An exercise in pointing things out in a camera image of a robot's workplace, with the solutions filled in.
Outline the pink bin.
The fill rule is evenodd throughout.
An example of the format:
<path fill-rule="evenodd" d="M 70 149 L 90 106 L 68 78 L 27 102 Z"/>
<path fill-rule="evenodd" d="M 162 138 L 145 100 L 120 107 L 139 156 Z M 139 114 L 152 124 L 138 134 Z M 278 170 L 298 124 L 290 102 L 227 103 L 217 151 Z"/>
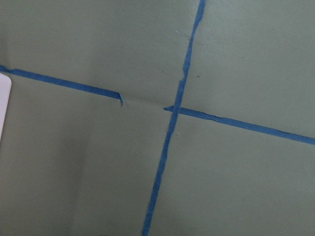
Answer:
<path fill-rule="evenodd" d="M 7 107 L 10 98 L 10 92 L 12 87 L 11 79 L 0 74 L 0 137 L 2 138 L 4 123 L 6 118 Z"/>

